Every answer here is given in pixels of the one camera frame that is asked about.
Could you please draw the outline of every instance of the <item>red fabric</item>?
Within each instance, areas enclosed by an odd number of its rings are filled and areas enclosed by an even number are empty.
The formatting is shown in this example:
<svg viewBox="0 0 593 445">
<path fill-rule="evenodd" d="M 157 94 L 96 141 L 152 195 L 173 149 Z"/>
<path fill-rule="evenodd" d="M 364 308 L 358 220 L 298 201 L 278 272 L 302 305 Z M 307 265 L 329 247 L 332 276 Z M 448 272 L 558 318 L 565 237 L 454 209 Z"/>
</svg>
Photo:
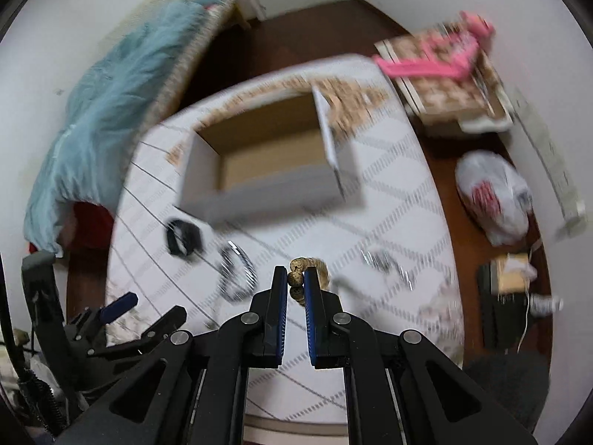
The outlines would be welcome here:
<svg viewBox="0 0 593 445">
<path fill-rule="evenodd" d="M 69 246 L 75 249 L 109 249 L 113 218 L 109 211 L 88 202 L 74 204 L 76 234 Z"/>
</svg>

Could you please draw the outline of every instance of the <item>metal screw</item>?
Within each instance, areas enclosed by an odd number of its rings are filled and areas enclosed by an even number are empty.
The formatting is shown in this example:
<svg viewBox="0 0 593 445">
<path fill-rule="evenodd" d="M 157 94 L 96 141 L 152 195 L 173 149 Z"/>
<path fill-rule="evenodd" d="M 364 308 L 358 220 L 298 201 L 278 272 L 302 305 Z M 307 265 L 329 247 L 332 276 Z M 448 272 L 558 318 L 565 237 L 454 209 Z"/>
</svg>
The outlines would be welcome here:
<svg viewBox="0 0 593 445">
<path fill-rule="evenodd" d="M 404 333 L 404 340 L 411 345 L 417 345 L 422 341 L 422 335 L 418 331 L 408 329 L 408 331 Z"/>
<path fill-rule="evenodd" d="M 243 324 L 256 324 L 259 321 L 259 315 L 248 311 L 241 315 L 241 323 Z"/>
<path fill-rule="evenodd" d="M 352 321 L 352 317 L 348 313 L 334 314 L 334 322 L 337 324 L 348 324 Z"/>
<path fill-rule="evenodd" d="M 182 345 L 183 343 L 187 343 L 189 339 L 189 334 L 185 331 L 175 331 L 171 335 L 171 343 L 174 345 Z"/>
</svg>

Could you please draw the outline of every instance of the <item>white cable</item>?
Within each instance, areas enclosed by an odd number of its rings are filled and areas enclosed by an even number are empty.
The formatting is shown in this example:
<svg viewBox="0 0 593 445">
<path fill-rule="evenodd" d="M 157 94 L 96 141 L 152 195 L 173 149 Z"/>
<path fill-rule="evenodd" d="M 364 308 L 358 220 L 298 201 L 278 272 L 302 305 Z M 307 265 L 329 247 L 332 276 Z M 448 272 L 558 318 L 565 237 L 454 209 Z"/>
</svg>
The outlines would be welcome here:
<svg viewBox="0 0 593 445">
<path fill-rule="evenodd" d="M 534 242 L 531 247 L 529 248 L 529 255 L 527 256 L 527 260 L 531 262 L 531 257 L 534 252 L 536 252 L 540 247 L 542 247 L 543 241 L 539 238 L 536 242 Z"/>
<path fill-rule="evenodd" d="M 519 346 L 517 346 L 517 353 L 521 349 L 521 345 L 523 344 L 523 340 L 525 339 L 525 335 L 527 334 L 527 317 L 529 316 L 529 288 L 526 289 L 525 295 L 527 296 L 527 309 L 525 310 L 525 329 L 523 330 L 523 335 L 521 335 L 521 339 L 519 340 Z"/>
</svg>

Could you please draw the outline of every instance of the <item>beige box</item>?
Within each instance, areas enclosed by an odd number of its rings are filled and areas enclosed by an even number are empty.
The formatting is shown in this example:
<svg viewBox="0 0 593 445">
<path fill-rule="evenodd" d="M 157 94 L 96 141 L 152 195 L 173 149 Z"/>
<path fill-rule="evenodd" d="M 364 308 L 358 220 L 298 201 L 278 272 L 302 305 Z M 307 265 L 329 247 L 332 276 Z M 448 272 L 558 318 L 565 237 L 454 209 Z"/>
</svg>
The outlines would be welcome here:
<svg viewBox="0 0 593 445">
<path fill-rule="evenodd" d="M 177 207 L 215 224 L 343 199 L 328 109 L 317 88 L 281 90 L 195 132 Z"/>
</svg>

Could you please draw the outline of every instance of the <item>wooden floor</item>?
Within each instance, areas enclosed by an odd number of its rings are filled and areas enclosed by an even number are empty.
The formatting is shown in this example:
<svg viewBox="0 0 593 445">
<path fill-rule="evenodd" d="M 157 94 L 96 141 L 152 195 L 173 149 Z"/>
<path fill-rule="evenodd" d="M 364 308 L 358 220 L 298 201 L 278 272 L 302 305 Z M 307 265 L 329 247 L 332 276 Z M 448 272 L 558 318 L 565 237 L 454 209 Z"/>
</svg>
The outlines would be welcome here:
<svg viewBox="0 0 593 445">
<path fill-rule="evenodd" d="M 341 1 L 286 14 L 254 25 L 250 31 L 238 26 L 219 35 L 204 56 L 183 99 L 182 108 L 213 93 L 253 77 L 315 59 L 358 53 L 376 53 L 374 43 L 402 34 L 392 20 L 356 0 Z M 472 141 L 430 140 L 419 137 L 432 171 L 449 225 L 459 275 L 466 329 L 465 360 L 484 353 L 476 270 L 480 264 L 521 245 L 493 248 L 480 228 L 468 217 L 455 188 L 455 164 L 466 151 L 485 148 L 507 156 L 496 136 Z M 539 236 L 531 226 L 528 241 Z M 69 315 L 84 306 L 97 306 L 105 295 L 104 255 L 90 266 L 87 256 L 73 256 L 68 278 Z M 549 293 L 544 256 L 536 255 L 540 277 L 532 289 Z M 534 326 L 522 349 L 538 349 L 550 357 L 551 320 Z"/>
</svg>

